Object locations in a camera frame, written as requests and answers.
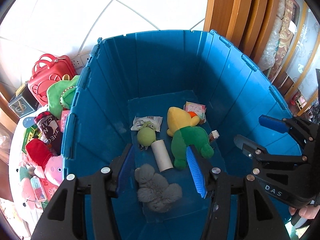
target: finger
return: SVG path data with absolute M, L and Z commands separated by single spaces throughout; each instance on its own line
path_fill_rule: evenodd
M 301 208 L 299 215 L 305 219 L 314 219 L 320 209 L 320 206 L 314 207 L 312 205 Z
M 295 214 L 295 212 L 296 212 L 297 210 L 295 209 L 295 208 L 293 208 L 293 207 L 289 207 L 289 213 L 290 213 L 290 215 L 294 215 Z

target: peppa pig toy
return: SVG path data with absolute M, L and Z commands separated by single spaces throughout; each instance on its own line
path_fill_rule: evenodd
M 45 177 L 54 185 L 62 183 L 62 156 L 53 156 L 46 144 L 39 139 L 32 139 L 26 145 L 27 160 L 34 166 L 35 174 Z
M 24 199 L 26 206 L 30 209 L 41 209 L 41 205 L 36 201 L 36 196 L 31 186 L 31 176 L 28 169 L 26 167 L 19 167 L 17 171 L 19 172 L 20 186 L 22 188 L 21 196 Z

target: red handbag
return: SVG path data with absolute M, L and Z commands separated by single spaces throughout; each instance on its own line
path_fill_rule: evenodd
M 51 61 L 43 60 L 43 57 L 48 57 Z M 55 82 L 62 80 L 65 74 L 70 76 L 70 80 L 77 74 L 70 58 L 66 55 L 57 58 L 51 54 L 43 54 L 35 63 L 28 88 L 41 106 L 48 103 L 47 89 Z

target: paper towel roll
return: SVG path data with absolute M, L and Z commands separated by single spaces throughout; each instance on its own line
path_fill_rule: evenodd
M 165 147 L 163 140 L 158 140 L 151 143 L 151 148 L 156 158 L 156 162 L 160 172 L 173 168 L 167 148 Z

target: blue plastic bin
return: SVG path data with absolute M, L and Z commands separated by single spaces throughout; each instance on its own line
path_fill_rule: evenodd
M 121 155 L 127 143 L 136 149 L 135 166 L 144 163 L 158 171 L 151 149 L 141 152 L 130 131 L 135 116 L 162 116 L 161 132 L 169 155 L 167 111 L 186 101 L 206 105 L 202 127 L 220 137 L 211 163 L 231 175 L 245 176 L 252 162 L 238 150 L 233 137 L 241 134 L 265 146 L 271 154 L 301 155 L 288 135 L 261 127 L 262 114 L 290 118 L 287 104 L 258 67 L 215 31 L 151 31 L 98 40 L 81 73 L 71 108 L 62 152 L 64 175 L 93 174 Z M 132 177 L 126 191 L 113 200 L 122 239 L 200 239 L 209 200 L 196 192 L 189 168 L 163 175 L 182 187 L 183 198 L 167 213 L 153 213 L 137 200 Z M 94 239 L 90 196 L 86 197 L 88 239 Z M 273 200 L 283 219 L 288 207 Z M 229 236 L 233 239 L 236 198 Z

